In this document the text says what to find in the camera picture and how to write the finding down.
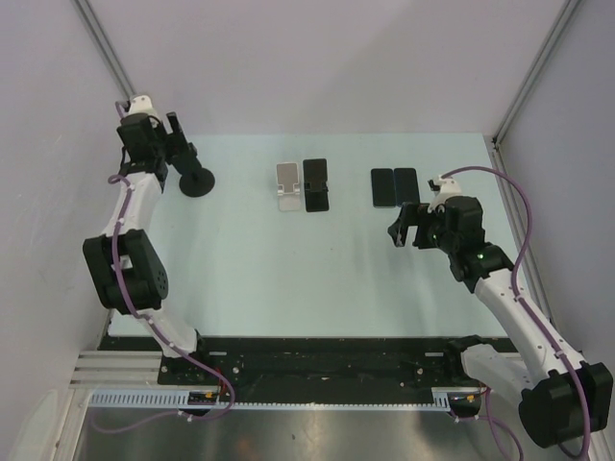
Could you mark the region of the blue smartphone dark screen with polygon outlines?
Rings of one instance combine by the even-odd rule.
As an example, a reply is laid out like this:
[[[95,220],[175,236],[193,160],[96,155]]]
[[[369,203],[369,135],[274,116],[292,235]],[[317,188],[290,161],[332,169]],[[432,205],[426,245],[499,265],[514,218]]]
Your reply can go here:
[[[414,168],[395,168],[393,170],[396,205],[404,203],[419,204],[420,191],[417,172]]]

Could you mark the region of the teal smartphone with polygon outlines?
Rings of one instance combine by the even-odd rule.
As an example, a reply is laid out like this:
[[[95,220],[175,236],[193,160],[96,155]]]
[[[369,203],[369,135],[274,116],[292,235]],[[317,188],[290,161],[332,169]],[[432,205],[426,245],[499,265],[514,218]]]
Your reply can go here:
[[[371,170],[372,203],[376,208],[394,207],[396,193],[394,172],[388,168],[373,168]]]

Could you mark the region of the white folding phone stand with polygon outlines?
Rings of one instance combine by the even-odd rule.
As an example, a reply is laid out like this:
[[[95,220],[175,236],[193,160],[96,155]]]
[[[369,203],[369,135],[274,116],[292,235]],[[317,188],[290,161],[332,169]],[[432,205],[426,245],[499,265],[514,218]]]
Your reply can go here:
[[[276,165],[279,210],[298,211],[302,207],[300,168],[297,162],[283,162]]]

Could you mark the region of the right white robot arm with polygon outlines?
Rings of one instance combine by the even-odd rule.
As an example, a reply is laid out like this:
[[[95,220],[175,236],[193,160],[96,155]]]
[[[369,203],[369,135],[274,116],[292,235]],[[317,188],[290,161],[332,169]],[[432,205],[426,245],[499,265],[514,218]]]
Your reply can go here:
[[[561,445],[606,428],[614,379],[602,363],[590,364],[548,323],[527,292],[513,283],[513,263],[485,238],[478,199],[455,196],[436,208],[406,202],[388,233],[397,247],[437,249],[449,259],[454,278],[496,317],[524,363],[498,355],[479,338],[443,361],[454,385],[472,378],[518,409],[530,439],[541,448]]]

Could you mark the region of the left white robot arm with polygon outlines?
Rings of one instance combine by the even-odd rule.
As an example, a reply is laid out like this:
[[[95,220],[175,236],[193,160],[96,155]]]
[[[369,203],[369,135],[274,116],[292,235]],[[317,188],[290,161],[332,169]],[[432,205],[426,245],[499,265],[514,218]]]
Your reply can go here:
[[[182,356],[180,374],[199,384],[210,377],[212,361],[196,351],[196,329],[163,306],[168,276],[147,229],[170,167],[179,173],[179,188],[190,198],[211,192],[215,178],[201,165],[177,114],[166,117],[161,121],[136,112],[122,118],[117,129],[123,143],[121,164],[109,178],[119,185],[120,195],[109,223],[100,235],[84,241],[83,253],[103,307],[138,320],[164,355]]]

